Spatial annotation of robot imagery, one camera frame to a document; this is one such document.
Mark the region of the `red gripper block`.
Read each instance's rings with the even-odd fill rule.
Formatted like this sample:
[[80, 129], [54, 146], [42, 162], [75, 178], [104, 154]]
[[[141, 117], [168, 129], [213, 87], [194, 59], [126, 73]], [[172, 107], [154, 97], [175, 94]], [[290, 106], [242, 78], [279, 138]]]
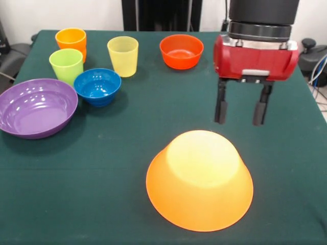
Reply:
[[[213, 61], [218, 79], [218, 96], [215, 122], [224, 124], [227, 102], [225, 100], [227, 79], [240, 80], [244, 76], [264, 77], [267, 81], [284, 81], [294, 72], [299, 49], [296, 41], [284, 43], [233, 39], [219, 35], [214, 45]], [[264, 84], [257, 101], [253, 121], [255, 126], [264, 124], [272, 93], [272, 85]]]

